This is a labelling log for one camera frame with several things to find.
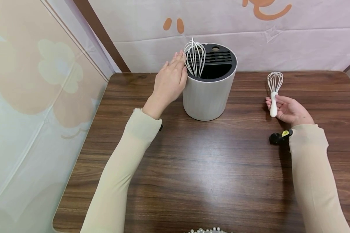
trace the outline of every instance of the table surface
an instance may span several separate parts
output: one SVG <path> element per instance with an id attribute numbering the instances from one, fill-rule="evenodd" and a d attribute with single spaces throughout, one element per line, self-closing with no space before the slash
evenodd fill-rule
<path id="1" fill-rule="evenodd" d="M 104 166 L 133 108 L 153 90 L 155 73 L 114 74 L 60 201 L 53 226 L 79 232 Z M 264 105 L 268 72 L 236 73 L 224 113 L 190 118 L 182 97 L 162 115 L 128 190 L 125 232 L 304 232 L 288 147 L 270 145 L 285 125 Z M 324 128 L 350 225 L 350 79 L 342 72 L 284 72 L 281 95 L 297 99 Z"/>

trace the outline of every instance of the white utensil holder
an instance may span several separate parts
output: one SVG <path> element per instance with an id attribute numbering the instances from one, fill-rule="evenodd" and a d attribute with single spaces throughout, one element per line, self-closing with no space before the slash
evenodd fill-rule
<path id="1" fill-rule="evenodd" d="M 183 106 L 187 114 L 200 121 L 218 118 L 224 112 L 237 69 L 236 55 L 219 44 L 203 44 L 206 60 L 202 75 L 188 72 L 183 91 Z"/>

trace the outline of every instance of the beige sleeve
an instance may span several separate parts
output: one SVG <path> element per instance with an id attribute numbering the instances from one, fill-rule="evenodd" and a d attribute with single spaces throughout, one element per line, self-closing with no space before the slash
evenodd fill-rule
<path id="1" fill-rule="evenodd" d="M 82 233 L 123 233 L 128 185 L 161 124 L 162 120 L 134 110 L 101 174 Z"/>
<path id="2" fill-rule="evenodd" d="M 293 183 L 307 233 L 350 233 L 318 125 L 297 125 L 289 139 Z"/>

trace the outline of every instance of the white whisk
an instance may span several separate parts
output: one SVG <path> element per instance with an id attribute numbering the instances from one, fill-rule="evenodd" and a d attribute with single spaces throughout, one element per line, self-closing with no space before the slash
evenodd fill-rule
<path id="1" fill-rule="evenodd" d="M 271 109 L 269 114 L 271 117 L 276 117 L 277 115 L 277 106 L 275 96 L 278 94 L 278 91 L 283 84 L 284 78 L 283 74 L 280 72 L 272 72 L 267 76 L 267 82 L 269 89 L 271 91 Z"/>
<path id="2" fill-rule="evenodd" d="M 205 66 L 205 47 L 201 43 L 195 42 L 192 38 L 184 47 L 183 57 L 188 71 L 199 78 Z"/>

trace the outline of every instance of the hand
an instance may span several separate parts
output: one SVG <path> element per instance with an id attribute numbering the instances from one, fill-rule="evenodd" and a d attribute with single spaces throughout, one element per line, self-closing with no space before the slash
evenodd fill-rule
<path id="1" fill-rule="evenodd" d="M 303 107 L 297 100 L 276 95 L 277 104 L 277 118 L 283 122 L 289 123 L 291 127 L 302 124 L 315 124 L 314 120 L 308 113 L 308 111 Z M 268 110 L 271 108 L 271 98 L 266 97 L 266 104 Z"/>
<path id="2" fill-rule="evenodd" d="M 187 68 L 184 64 L 183 51 L 176 52 L 172 61 L 166 61 L 158 72 L 153 94 L 148 98 L 143 113 L 158 120 L 165 108 L 176 100 L 187 83 Z"/>

